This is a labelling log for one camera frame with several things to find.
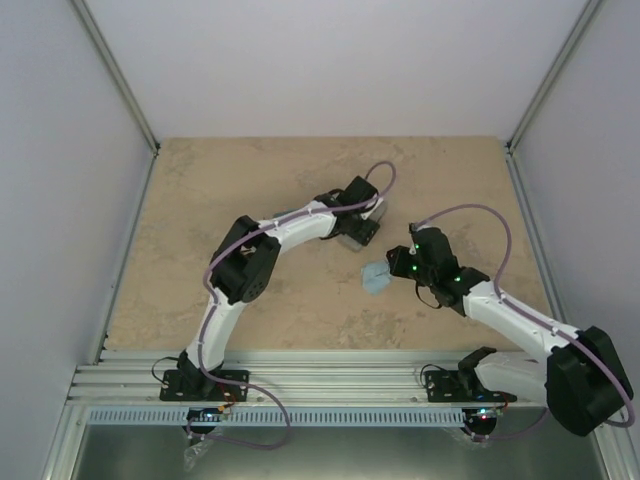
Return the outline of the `blue glasses case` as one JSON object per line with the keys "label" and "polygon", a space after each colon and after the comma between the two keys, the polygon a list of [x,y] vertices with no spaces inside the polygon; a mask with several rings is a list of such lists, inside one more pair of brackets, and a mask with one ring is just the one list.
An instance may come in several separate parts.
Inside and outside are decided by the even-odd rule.
{"label": "blue glasses case", "polygon": [[287,211],[282,211],[282,212],[277,212],[273,215],[273,220],[274,221],[278,221],[283,217],[286,217],[288,215],[290,215],[292,213],[292,210],[287,210]]}

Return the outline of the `light blue cleaning cloth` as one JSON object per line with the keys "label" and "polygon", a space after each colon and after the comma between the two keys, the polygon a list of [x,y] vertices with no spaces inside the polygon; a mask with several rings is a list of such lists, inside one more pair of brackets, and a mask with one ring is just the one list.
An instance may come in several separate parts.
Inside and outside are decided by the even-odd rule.
{"label": "light blue cleaning cloth", "polygon": [[391,274],[386,260],[370,262],[361,268],[361,283],[366,292],[378,295],[390,283]]}

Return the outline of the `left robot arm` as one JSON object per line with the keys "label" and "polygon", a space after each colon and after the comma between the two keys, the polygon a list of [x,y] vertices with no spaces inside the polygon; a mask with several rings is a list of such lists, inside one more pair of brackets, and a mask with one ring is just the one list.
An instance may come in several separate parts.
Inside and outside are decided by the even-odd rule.
{"label": "left robot arm", "polygon": [[316,196],[272,219],[239,217],[214,252],[203,284],[209,301],[199,332],[163,378],[163,401],[246,399],[250,374],[225,370],[225,351],[245,308],[265,291],[278,259],[311,240],[343,237],[355,250],[368,245],[386,211],[385,191],[357,176],[344,189]]}

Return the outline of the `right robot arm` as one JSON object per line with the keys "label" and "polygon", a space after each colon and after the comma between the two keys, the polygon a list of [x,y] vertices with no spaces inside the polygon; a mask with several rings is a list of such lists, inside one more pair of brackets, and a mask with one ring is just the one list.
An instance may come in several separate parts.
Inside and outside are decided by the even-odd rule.
{"label": "right robot arm", "polygon": [[411,233],[410,246],[386,253],[392,276],[428,289],[439,306],[499,332],[522,351],[521,360],[498,352],[477,353],[458,376],[471,399],[500,391],[539,403],[569,432],[586,436],[626,410],[635,421],[633,389],[609,335],[580,330],[545,316],[499,289],[487,274],[459,264],[447,236],[436,227]]}

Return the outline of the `grey glasses case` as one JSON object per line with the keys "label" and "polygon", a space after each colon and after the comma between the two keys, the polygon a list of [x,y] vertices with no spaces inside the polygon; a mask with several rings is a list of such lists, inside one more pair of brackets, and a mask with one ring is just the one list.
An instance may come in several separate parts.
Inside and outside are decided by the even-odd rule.
{"label": "grey glasses case", "polygon": [[339,241],[346,248],[358,252],[368,246],[380,229],[380,220],[387,211],[387,202],[378,200],[371,209],[346,217]]}

